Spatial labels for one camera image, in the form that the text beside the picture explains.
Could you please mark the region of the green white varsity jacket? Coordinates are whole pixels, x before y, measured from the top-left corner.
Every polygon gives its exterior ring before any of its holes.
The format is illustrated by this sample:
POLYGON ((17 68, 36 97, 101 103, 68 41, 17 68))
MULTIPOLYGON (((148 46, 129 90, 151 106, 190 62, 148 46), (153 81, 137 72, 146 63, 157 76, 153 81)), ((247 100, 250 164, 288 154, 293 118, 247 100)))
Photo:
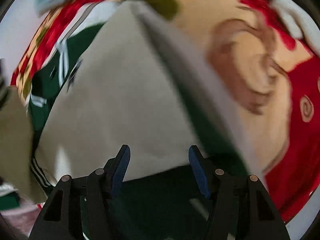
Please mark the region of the green white varsity jacket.
POLYGON ((216 65, 149 5, 108 8, 105 23, 65 42, 66 63, 34 76, 39 132, 17 89, 1 89, 1 178, 41 203, 63 175, 85 176, 127 144, 129 168, 110 203, 124 237, 200 239, 188 148, 197 144, 212 168, 257 171, 238 107, 216 65))

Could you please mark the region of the red floral blanket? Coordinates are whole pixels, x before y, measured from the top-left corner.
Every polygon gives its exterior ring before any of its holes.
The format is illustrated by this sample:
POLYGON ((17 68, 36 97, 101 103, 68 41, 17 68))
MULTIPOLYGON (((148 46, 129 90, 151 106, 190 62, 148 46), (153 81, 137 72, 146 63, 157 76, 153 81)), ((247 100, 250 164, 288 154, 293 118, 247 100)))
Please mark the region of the red floral blanket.
POLYGON ((67 40, 126 1, 145 2, 216 65, 256 158, 249 174, 293 220, 319 186, 319 29, 291 0, 68 0, 43 14, 9 86, 35 111, 35 131, 45 122, 30 100, 34 76, 44 81, 44 67, 67 62, 67 40))

